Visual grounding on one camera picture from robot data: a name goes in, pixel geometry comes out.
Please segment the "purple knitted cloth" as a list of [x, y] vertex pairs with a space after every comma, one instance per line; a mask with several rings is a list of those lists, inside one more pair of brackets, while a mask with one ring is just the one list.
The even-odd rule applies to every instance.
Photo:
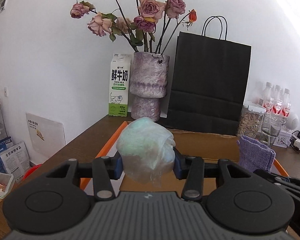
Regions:
[[271, 171], [276, 157], [274, 150], [246, 135], [240, 136], [237, 143], [239, 147], [239, 166], [249, 172], [255, 170]]

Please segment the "translucent plastic wrap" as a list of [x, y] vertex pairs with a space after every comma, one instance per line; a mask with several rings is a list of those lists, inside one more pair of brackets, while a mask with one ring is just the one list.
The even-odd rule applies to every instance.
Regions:
[[148, 117], [134, 120], [121, 132], [116, 149], [127, 177], [141, 184], [161, 186], [175, 160], [173, 134]]

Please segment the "red orange cardboard box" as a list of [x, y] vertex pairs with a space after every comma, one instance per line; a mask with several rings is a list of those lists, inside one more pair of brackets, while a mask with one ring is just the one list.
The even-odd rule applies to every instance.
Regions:
[[[124, 121], [114, 132], [106, 144], [102, 147], [97, 157], [112, 157], [115, 154], [116, 141], [131, 121]], [[239, 148], [237, 144], [238, 137], [230, 135], [220, 135], [211, 133], [195, 133], [188, 131], [171, 130], [177, 149], [180, 153], [191, 156], [202, 157], [207, 163], [217, 163], [218, 159], [230, 159], [233, 162], [239, 161]], [[281, 164], [275, 159], [271, 168], [272, 172], [282, 176], [289, 176]], [[131, 180], [126, 175], [121, 175], [119, 180], [112, 180], [112, 186], [115, 194], [121, 191], [139, 191], [139, 192], [162, 192], [175, 191], [181, 195], [185, 181], [178, 180], [174, 177], [174, 173], [170, 172], [162, 176], [161, 186], [156, 187], [153, 183], [140, 184]], [[93, 194], [93, 180], [90, 178], [81, 179], [80, 189], [87, 194]], [[203, 194], [210, 194], [216, 189], [215, 179], [205, 178]]]

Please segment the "white round speaker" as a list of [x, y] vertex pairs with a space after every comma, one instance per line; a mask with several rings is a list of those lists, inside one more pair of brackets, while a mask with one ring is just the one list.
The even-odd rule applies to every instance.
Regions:
[[286, 127], [295, 130], [299, 125], [299, 117], [296, 113], [290, 112], [287, 117]]

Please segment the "blue white boxes on floor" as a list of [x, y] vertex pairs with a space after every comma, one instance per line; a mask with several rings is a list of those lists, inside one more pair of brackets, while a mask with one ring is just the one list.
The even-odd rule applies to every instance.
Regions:
[[7, 137], [0, 143], [0, 173], [12, 174], [17, 183], [21, 182], [30, 169], [30, 159], [23, 141], [13, 145]]

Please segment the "clear glass cup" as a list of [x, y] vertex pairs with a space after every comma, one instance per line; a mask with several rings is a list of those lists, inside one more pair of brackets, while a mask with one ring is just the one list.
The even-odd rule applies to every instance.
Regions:
[[286, 119], [280, 115], [266, 113], [263, 116], [259, 141], [272, 148], [285, 122]]

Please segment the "clear jar of seeds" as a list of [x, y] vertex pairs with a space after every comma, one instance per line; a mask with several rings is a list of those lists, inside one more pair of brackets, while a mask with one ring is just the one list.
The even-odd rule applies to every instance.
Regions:
[[255, 138], [260, 128], [266, 109], [250, 101], [243, 103], [237, 136], [242, 135]]

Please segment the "water bottle red label right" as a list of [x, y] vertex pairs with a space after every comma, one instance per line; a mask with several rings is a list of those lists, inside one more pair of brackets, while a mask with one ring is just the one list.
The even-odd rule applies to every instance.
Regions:
[[290, 109], [291, 109], [291, 100], [290, 100], [290, 90], [289, 89], [285, 89], [285, 92], [282, 96], [282, 116], [284, 118], [287, 118], [290, 114]]

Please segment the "water bottle red label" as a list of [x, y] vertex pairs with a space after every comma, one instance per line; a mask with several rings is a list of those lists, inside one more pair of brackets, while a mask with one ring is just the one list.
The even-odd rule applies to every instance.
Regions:
[[270, 82], [266, 82], [266, 87], [262, 92], [262, 106], [266, 109], [266, 113], [270, 113], [273, 107], [272, 87]]
[[281, 87], [279, 85], [275, 86], [275, 90], [273, 92], [273, 107], [272, 112], [275, 115], [279, 115], [282, 108], [282, 95], [281, 95]]
[[287, 118], [290, 114], [290, 109], [291, 109], [291, 100], [290, 100], [290, 90], [289, 89], [285, 89], [285, 92], [282, 96], [282, 116], [284, 118]]

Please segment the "water bottle red label middle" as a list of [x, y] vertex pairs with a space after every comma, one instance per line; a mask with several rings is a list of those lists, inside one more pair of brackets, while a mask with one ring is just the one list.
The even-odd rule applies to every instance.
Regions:
[[275, 90], [273, 92], [273, 107], [272, 112], [275, 115], [279, 115], [282, 108], [282, 95], [281, 95], [281, 87], [279, 85], [275, 86]]

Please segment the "water bottle red label left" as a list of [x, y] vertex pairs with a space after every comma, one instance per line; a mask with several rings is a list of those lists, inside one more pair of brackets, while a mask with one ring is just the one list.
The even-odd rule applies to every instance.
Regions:
[[262, 92], [262, 106], [266, 109], [266, 113], [270, 113], [273, 107], [272, 87], [270, 82], [266, 82], [266, 87]]

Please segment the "black paper shopping bag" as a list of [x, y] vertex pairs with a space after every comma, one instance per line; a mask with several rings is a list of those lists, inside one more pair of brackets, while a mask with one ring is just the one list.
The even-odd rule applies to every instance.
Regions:
[[251, 46], [228, 41], [228, 23], [218, 19], [219, 38], [180, 33], [165, 126], [184, 131], [236, 135], [245, 97]]

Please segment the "purple ceramic vase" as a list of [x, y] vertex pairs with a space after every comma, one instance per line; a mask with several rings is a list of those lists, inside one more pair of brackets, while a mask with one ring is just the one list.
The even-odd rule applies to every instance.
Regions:
[[131, 117], [148, 117], [158, 121], [161, 114], [160, 99], [167, 95], [168, 68], [167, 55], [137, 52], [134, 54], [129, 91], [134, 95]]

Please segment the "white green milk carton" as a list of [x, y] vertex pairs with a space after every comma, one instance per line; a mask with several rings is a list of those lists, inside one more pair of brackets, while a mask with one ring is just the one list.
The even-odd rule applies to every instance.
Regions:
[[127, 116], [131, 62], [130, 54], [113, 55], [109, 79], [108, 115], [110, 116]]

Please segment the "dried pink rose bouquet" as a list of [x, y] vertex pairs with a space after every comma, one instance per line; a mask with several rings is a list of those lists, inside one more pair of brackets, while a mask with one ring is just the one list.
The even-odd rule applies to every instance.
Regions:
[[80, 19], [92, 13], [87, 28], [94, 35], [107, 36], [113, 42], [117, 36], [122, 36], [134, 52], [139, 52], [139, 47], [143, 47], [143, 51], [154, 54], [165, 52], [167, 47], [162, 42], [172, 21], [175, 21], [175, 27], [169, 40], [180, 25], [189, 28], [197, 20], [197, 12], [194, 9], [186, 12], [183, 0], [135, 0], [138, 14], [132, 20], [125, 16], [119, 1], [114, 1], [117, 5], [115, 11], [119, 11], [120, 16], [116, 16], [115, 12], [98, 12], [93, 4], [79, 0], [72, 6], [70, 16]]

